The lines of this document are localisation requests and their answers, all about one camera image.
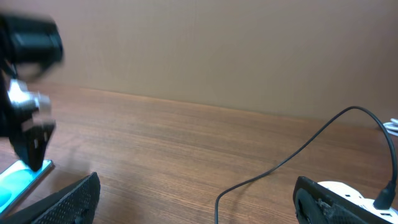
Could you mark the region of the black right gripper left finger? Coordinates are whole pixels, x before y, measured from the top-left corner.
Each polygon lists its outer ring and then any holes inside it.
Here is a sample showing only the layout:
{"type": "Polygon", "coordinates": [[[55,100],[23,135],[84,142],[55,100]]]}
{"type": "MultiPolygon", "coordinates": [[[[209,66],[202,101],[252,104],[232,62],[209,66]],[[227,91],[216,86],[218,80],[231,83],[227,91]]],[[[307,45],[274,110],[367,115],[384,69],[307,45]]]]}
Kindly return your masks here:
{"type": "Polygon", "coordinates": [[[100,199],[96,172],[1,220],[1,224],[92,224],[100,199]]]}

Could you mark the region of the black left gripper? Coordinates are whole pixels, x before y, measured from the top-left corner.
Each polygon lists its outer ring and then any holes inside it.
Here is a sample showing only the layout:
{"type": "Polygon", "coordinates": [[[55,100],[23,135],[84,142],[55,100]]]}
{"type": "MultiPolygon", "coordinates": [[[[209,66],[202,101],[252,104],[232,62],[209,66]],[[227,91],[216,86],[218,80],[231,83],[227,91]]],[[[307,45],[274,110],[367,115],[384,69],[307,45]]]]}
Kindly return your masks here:
{"type": "Polygon", "coordinates": [[[55,127],[50,98],[1,73],[1,137],[9,138],[19,159],[34,172],[43,166],[55,127]]]}

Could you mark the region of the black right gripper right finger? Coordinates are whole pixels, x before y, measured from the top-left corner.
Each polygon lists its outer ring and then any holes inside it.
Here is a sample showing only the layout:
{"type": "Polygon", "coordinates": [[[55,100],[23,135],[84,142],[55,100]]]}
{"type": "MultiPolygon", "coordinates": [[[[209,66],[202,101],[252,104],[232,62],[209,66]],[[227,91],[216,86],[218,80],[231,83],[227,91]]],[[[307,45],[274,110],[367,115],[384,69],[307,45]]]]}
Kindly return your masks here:
{"type": "Polygon", "coordinates": [[[300,224],[391,224],[307,177],[298,177],[293,203],[300,224]]]}

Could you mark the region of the turquoise screen smartphone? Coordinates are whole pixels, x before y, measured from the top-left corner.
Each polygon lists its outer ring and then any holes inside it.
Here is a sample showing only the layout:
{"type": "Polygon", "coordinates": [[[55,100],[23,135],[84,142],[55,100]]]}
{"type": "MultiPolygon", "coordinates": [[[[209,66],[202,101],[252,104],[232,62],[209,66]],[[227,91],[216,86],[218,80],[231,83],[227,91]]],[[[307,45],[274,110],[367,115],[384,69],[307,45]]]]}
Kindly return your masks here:
{"type": "Polygon", "coordinates": [[[38,171],[33,171],[18,160],[3,171],[1,173],[1,218],[4,218],[54,167],[52,160],[45,159],[42,167],[38,171]]]}

